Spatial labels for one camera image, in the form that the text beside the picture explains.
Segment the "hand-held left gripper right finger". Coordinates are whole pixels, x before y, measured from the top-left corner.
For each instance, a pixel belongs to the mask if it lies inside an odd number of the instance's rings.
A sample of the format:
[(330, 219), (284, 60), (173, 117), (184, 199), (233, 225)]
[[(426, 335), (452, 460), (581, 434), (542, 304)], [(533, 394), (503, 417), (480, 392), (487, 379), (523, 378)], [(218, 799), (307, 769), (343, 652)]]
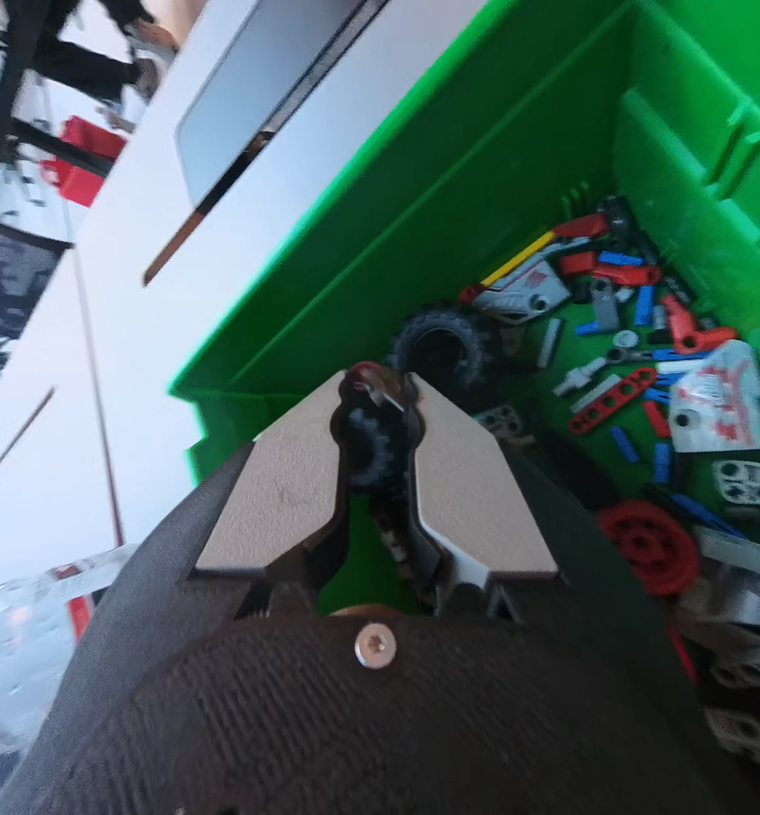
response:
[(459, 587), (551, 581), (558, 564), (500, 443), (415, 373), (408, 400), (408, 524), (417, 580), (436, 602)]

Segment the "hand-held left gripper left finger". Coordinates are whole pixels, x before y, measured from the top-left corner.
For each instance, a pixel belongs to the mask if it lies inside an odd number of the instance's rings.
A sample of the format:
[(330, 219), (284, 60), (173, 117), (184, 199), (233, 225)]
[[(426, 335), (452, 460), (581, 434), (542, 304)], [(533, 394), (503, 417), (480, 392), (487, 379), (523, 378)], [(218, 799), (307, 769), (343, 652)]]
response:
[(331, 526), (342, 492), (333, 420), (345, 378), (337, 371), (257, 436), (197, 570), (284, 565)]

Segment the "black lego tire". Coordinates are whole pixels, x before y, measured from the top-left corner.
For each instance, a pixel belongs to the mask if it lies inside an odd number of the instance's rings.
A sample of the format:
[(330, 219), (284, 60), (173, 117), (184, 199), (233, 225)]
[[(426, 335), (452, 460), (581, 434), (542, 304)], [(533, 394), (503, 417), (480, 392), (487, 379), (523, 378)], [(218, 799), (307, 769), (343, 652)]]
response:
[(349, 487), (355, 494), (402, 500), (415, 436), (416, 386), (409, 374), (368, 360), (347, 371), (345, 386)]
[(418, 309), (392, 338), (386, 359), (467, 413), (500, 402), (506, 358), (499, 330), (462, 303), (437, 301)]

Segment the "pile of lego pieces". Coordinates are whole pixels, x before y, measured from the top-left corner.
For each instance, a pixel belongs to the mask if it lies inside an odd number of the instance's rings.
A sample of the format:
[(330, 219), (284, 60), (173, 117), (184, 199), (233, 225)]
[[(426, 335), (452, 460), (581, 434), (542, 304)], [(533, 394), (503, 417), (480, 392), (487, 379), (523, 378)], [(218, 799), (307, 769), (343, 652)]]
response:
[(694, 584), (650, 596), (606, 537), (712, 737), (760, 771), (759, 353), (695, 309), (693, 287), (622, 195), (462, 282), (457, 300), (527, 329), (538, 352), (524, 363), (538, 380), (528, 452), (596, 524), (601, 509), (645, 500), (695, 540)]

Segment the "green plastic storage bin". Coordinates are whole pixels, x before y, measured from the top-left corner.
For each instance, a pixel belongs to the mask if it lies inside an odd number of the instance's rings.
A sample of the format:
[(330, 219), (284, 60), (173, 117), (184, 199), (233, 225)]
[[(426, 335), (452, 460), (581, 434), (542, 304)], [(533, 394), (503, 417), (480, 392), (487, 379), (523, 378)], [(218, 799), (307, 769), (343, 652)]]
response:
[[(255, 473), (242, 449), (210, 474), (233, 442), (615, 191), (760, 367), (760, 2), (488, 3), (175, 380), (207, 428), (190, 454), (208, 477), (180, 527), (193, 549)], [(233, 591), (163, 680), (157, 745), (187, 812), (353, 787), (456, 789), (480, 811), (495, 796), (623, 813), (731, 799), (732, 755), (639, 579), (578, 498), (506, 461), (559, 576), (506, 573), (446, 616), (389, 620), (387, 667), (358, 662), (364, 620), (294, 609), (301, 573), (183, 583)]]

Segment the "red lego wheel hub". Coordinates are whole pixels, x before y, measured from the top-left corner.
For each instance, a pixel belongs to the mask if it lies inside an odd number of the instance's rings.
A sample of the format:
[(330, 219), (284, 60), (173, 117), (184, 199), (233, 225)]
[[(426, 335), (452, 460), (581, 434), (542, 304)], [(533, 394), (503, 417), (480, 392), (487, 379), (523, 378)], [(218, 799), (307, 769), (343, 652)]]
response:
[(691, 534), (645, 500), (625, 500), (596, 515), (600, 531), (650, 596), (679, 596), (697, 580), (700, 555)]

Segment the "clear plastic water bottle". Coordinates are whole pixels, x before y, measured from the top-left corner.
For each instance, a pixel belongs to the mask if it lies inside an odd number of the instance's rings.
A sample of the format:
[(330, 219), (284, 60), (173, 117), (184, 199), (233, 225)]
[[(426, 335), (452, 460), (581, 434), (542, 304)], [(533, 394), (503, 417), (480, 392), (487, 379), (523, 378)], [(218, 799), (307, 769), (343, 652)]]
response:
[(0, 585), (0, 756), (28, 751), (100, 594), (139, 545)]

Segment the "black mesh office chair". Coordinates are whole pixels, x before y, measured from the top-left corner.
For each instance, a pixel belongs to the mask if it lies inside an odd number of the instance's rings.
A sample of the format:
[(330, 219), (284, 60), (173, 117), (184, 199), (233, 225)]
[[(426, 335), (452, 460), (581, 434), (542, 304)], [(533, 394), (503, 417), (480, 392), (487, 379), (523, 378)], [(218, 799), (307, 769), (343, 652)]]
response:
[(0, 337), (18, 340), (62, 256), (66, 241), (0, 223)]

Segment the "red plastic crate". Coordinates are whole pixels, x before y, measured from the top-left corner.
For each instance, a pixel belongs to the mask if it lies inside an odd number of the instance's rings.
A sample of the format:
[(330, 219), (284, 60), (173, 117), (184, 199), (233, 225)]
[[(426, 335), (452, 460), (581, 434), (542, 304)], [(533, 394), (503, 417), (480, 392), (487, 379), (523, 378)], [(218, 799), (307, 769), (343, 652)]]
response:
[(90, 208), (104, 185), (105, 176), (92, 166), (110, 169), (127, 144), (127, 139), (80, 116), (68, 117), (59, 139), (75, 148), (79, 157), (89, 160), (89, 167), (54, 156), (39, 162), (40, 178), (64, 200)]

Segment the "silver laptop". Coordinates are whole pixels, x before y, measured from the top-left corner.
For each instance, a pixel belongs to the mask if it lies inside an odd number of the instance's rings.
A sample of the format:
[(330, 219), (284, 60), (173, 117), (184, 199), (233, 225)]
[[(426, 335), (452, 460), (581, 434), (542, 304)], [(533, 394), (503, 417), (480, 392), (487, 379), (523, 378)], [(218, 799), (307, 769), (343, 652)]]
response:
[(386, 4), (256, 2), (175, 132), (194, 206), (283, 127)]

